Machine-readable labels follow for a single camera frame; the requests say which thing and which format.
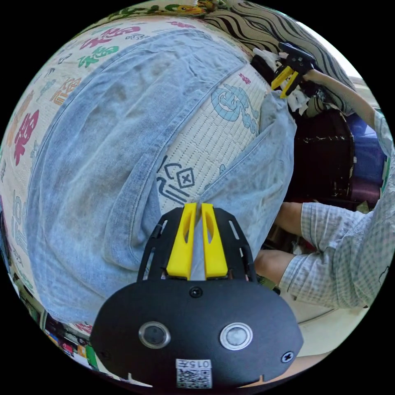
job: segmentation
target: checkered sleeve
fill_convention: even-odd
[[[301,302],[336,308],[370,306],[395,251],[395,148],[387,122],[379,113],[375,129],[390,159],[388,181],[369,214],[307,203],[302,235],[317,253],[298,255],[288,265],[280,288]]]

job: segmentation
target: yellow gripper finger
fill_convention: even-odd
[[[272,89],[278,88],[291,74],[293,70],[287,66],[273,81]]]
[[[172,253],[166,268],[167,274],[171,277],[181,277],[187,280],[191,278],[196,206],[196,203],[187,203],[184,206]]]
[[[298,76],[298,72],[297,71],[295,71],[293,74],[292,74],[292,77],[289,79],[289,82],[287,83],[287,86],[284,88],[284,90],[281,92],[281,95],[280,95],[280,98],[281,99],[284,99],[286,96],[287,96],[287,92],[288,92],[288,89],[290,88],[290,86],[293,84],[293,82],[295,81],[295,78]]]
[[[225,277],[228,274],[228,265],[223,252],[221,235],[219,233],[212,204],[202,204],[202,219],[206,280],[210,278]],[[211,236],[211,242],[208,238],[208,232]]]

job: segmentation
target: person's hand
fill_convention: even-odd
[[[303,75],[303,79],[305,81],[311,81],[319,85],[323,85],[325,80],[325,74],[321,73],[318,70],[312,69],[309,70],[305,75]]]

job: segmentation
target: zebra print fabric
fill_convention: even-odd
[[[279,42],[290,42],[310,53],[320,71],[355,90],[338,61],[295,20],[273,9],[247,1],[227,0],[227,3],[227,10],[221,9],[207,14],[204,20],[227,32],[251,50],[259,48],[278,54]],[[327,90],[325,92],[325,98],[318,96],[310,100],[307,117],[313,117],[333,105],[346,116],[354,112],[339,96]]]

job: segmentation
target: mattress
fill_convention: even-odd
[[[37,73],[16,106],[1,148],[0,195],[10,260],[38,301],[26,245],[26,199],[32,168],[49,125],[71,92],[112,54],[154,35],[182,29],[200,30],[230,45],[246,60],[252,57],[250,50],[227,33],[199,20],[178,16],[122,19],[90,29],[65,44]],[[230,86],[239,91],[235,99],[246,101],[247,108],[239,106],[240,114],[235,117],[235,111],[215,108],[211,98],[202,104],[170,147],[158,172],[162,214],[193,201],[257,136],[260,104],[270,89],[268,84],[246,65],[219,88]],[[227,134],[220,132],[223,128]]]

